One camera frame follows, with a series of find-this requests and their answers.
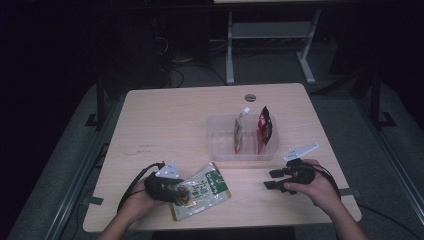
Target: plastic container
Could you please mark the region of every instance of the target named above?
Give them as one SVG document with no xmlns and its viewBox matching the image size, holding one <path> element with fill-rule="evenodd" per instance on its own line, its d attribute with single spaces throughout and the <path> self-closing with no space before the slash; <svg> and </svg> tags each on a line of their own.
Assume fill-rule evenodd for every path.
<svg viewBox="0 0 424 240">
<path fill-rule="evenodd" d="M 273 123 L 272 135 L 266 149 L 258 153 L 259 114 L 247 114 L 241 118 L 242 143 L 238 153 L 234 150 L 234 124 L 237 114 L 213 115 L 207 119 L 207 147 L 215 161 L 264 161 L 271 160 L 279 147 L 276 122 Z"/>
</svg>

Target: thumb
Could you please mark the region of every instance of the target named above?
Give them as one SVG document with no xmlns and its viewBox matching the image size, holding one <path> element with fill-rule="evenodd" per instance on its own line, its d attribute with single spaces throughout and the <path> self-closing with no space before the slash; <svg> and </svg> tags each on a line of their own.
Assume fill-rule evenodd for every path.
<svg viewBox="0 0 424 240">
<path fill-rule="evenodd" d="M 299 183 L 284 183 L 284 188 L 289 191 L 306 193 L 308 186 Z"/>
</svg>

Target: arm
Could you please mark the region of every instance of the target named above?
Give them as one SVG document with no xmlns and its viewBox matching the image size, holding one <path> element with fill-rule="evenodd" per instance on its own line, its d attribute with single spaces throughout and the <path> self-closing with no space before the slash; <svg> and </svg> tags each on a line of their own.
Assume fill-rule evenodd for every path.
<svg viewBox="0 0 424 240">
<path fill-rule="evenodd" d="M 303 160 L 312 165 L 319 165 L 316 160 Z M 285 183 L 284 188 L 306 194 L 315 206 L 321 208 L 330 218 L 336 228 L 337 236 L 342 240 L 367 239 L 358 223 L 340 201 L 330 182 L 320 173 L 308 185 Z"/>
<path fill-rule="evenodd" d="M 163 202 L 153 200 L 147 195 L 144 191 L 144 179 L 141 180 L 134 186 L 133 195 L 125 201 L 121 210 L 103 230 L 98 239 L 121 239 L 135 221 L 142 218 L 153 207 L 161 204 Z"/>
</svg>

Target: plastic packet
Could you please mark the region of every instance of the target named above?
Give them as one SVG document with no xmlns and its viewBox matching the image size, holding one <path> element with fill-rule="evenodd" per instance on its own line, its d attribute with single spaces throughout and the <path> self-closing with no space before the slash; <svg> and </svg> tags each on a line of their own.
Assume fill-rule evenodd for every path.
<svg viewBox="0 0 424 240">
<path fill-rule="evenodd" d="M 259 115 L 258 122 L 258 154 L 265 153 L 266 144 L 272 135 L 272 122 L 268 108 L 265 106 Z"/>
<path fill-rule="evenodd" d="M 189 192 L 183 199 L 170 203 L 175 221 L 218 205 L 231 198 L 227 184 L 214 163 L 208 163 L 203 170 L 177 184 L 175 190 Z"/>
<path fill-rule="evenodd" d="M 234 124 L 234 150 L 236 153 L 240 150 L 242 141 L 242 130 L 241 118 L 250 112 L 250 108 L 246 107 L 239 115 L 237 115 Z"/>
</svg>

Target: table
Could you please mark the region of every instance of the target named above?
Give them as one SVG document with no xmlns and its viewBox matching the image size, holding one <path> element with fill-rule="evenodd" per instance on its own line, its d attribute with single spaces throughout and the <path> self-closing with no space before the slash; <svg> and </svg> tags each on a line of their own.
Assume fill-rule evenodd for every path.
<svg viewBox="0 0 424 240">
<path fill-rule="evenodd" d="M 246 94 L 256 101 L 247 102 Z M 284 167 L 288 148 L 311 143 L 320 147 L 307 158 L 320 161 L 339 188 L 348 183 L 337 162 L 309 97 L 301 84 L 223 86 L 185 89 L 135 90 L 128 93 L 83 227 L 102 231 L 116 213 L 121 196 L 134 177 L 155 162 L 174 160 L 181 178 L 194 175 L 211 162 L 206 148 L 206 119 L 234 114 L 246 106 L 259 113 L 267 106 L 275 118 L 280 147 L 268 161 L 215 162 L 232 198 L 181 221 L 173 221 L 168 205 L 153 209 L 130 229 L 169 230 L 253 226 L 282 226 L 331 222 L 303 194 L 282 194 L 263 185 L 269 171 Z M 361 218 L 352 195 L 342 197 L 355 220 Z"/>
</svg>

